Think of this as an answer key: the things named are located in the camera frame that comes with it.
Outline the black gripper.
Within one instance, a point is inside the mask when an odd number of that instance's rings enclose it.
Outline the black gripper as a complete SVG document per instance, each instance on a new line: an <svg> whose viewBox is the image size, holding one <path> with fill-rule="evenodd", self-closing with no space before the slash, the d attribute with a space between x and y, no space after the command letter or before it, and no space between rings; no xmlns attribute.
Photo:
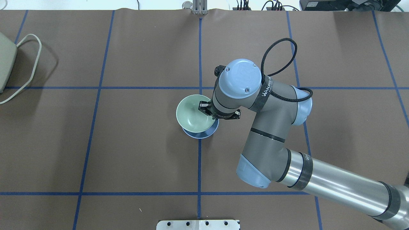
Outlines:
<svg viewBox="0 0 409 230"><path fill-rule="evenodd" d="M212 101L200 101L198 110L212 119L236 120L241 118L241 109L231 113L224 113L213 107Z"/></svg>

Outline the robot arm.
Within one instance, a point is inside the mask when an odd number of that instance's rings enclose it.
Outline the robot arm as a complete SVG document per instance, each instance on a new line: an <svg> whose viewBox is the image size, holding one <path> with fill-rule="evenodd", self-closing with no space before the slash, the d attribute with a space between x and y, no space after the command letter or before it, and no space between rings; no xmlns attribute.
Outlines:
<svg viewBox="0 0 409 230"><path fill-rule="evenodd" d="M241 109L255 114L251 127L213 138L216 153L238 161L237 176L260 189L277 182L297 192L344 205L395 230L408 229L408 185L393 186L314 159L286 146L292 126L302 125L313 106L312 90L277 82L247 59L219 65L212 97L199 103L210 120L238 124Z"/></svg>

